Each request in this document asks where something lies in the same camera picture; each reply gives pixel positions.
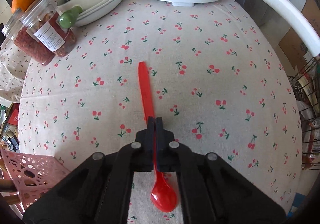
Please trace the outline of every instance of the jar label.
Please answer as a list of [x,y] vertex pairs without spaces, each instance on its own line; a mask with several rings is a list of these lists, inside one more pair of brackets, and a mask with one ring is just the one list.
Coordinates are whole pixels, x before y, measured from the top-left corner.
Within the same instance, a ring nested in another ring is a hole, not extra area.
[[65,43],[64,39],[52,27],[49,21],[34,33],[34,36],[52,52],[58,50]]

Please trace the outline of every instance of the pink plastic basket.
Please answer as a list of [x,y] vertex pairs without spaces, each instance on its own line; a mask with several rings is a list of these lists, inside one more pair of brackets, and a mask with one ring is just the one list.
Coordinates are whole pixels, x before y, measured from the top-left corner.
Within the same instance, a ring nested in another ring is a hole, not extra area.
[[1,157],[24,209],[70,173],[52,156],[1,150]]

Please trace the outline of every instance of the glass jar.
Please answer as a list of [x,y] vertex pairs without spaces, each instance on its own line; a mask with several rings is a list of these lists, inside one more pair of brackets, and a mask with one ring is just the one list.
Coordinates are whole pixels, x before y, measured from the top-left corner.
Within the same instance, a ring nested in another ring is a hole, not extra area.
[[54,54],[43,43],[27,33],[27,27],[23,26],[20,21],[22,15],[23,11],[20,8],[17,9],[5,24],[2,33],[6,35],[7,41],[3,43],[3,46],[11,40],[32,59],[46,66],[52,61]]
[[76,37],[71,29],[60,27],[58,17],[49,0],[41,0],[25,13],[21,21],[50,51],[64,57],[75,47]]

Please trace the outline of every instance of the white handle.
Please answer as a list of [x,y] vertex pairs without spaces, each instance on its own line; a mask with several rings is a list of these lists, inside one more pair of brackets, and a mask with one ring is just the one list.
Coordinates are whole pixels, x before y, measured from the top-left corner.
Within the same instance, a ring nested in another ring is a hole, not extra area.
[[297,32],[313,57],[320,53],[320,38],[307,19],[288,0],[263,0]]

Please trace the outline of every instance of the red plastic spoon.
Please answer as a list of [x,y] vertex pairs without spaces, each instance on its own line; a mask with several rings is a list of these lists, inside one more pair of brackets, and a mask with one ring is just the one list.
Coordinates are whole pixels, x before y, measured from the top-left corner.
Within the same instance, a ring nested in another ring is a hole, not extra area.
[[[140,62],[138,66],[138,76],[146,123],[148,117],[155,117],[152,104],[151,88],[148,68],[145,62]],[[156,136],[154,135],[154,151],[156,150]],[[156,153],[153,153],[153,165],[155,169],[156,182],[151,191],[150,199],[153,204],[162,212],[171,212],[177,205],[177,195],[173,188],[167,184],[162,172],[157,170]]]

